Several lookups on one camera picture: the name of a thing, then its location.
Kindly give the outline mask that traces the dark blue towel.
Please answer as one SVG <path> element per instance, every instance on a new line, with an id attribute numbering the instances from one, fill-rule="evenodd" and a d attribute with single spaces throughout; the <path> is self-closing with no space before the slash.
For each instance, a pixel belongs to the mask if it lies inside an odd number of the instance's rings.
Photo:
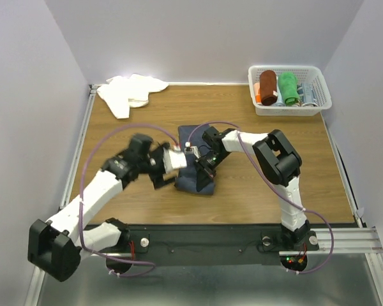
<path id="1" fill-rule="evenodd" d="M 200 155 L 205 155 L 209 152 L 210 146 L 202 139 L 203 132 L 210 127 L 209 124 L 205 124 L 200 127 L 191 137 L 191 144 L 198 147 Z M 185 143 L 188 141 L 190 133 L 196 128 L 196 125 L 179 126 L 179 143 L 181 149 L 185 149 Z M 197 172 L 195 169 L 194 161 L 195 156 L 193 154 L 186 155 L 187 167 L 179 170 L 175 187 L 178 191 L 183 191 L 192 194 L 198 194 L 203 196 L 212 196 L 214 194 L 215 183 L 210 182 L 201 191 L 197 191 Z"/>

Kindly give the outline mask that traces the white towel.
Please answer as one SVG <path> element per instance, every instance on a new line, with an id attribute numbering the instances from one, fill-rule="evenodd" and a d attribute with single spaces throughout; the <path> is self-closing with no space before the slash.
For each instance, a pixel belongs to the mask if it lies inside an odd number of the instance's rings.
<path id="1" fill-rule="evenodd" d="M 131 108 L 141 108 L 149 103 L 150 93 L 164 91 L 169 84 L 151 76 L 132 74 L 130 77 L 114 76 L 99 86 L 96 92 L 104 100 L 113 116 L 127 119 Z"/>

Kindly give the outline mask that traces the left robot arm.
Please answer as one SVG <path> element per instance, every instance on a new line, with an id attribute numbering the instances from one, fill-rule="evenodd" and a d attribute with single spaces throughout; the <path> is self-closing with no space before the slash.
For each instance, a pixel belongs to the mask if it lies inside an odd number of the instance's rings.
<path id="1" fill-rule="evenodd" d="M 137 133 L 128 147 L 104 162 L 90 183 L 67 206 L 29 228 L 27 259 L 59 282 L 70 278 L 80 262 L 105 248 L 123 251 L 129 245 L 129 229 L 109 219 L 86 231 L 89 221 L 113 197 L 123 192 L 139 175 L 146 174 L 159 189 L 175 181 L 164 175 L 187 165 L 179 146 L 164 142 L 152 149 L 153 139 Z"/>

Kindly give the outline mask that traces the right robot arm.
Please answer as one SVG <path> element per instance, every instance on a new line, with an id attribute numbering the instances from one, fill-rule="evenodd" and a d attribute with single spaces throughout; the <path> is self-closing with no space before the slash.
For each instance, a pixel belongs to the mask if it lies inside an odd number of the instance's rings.
<path id="1" fill-rule="evenodd" d="M 203 190 L 213 181 L 217 166 L 230 153 L 244 152 L 250 159 L 256 157 L 258 162 L 254 165 L 278 197 L 282 244 L 289 249 L 301 245 L 310 230 L 299 191 L 302 159 L 286 136 L 277 129 L 255 134 L 236 129 L 220 132 L 209 127 L 203 132 L 202 139 L 211 150 L 195 160 L 196 190 Z"/>

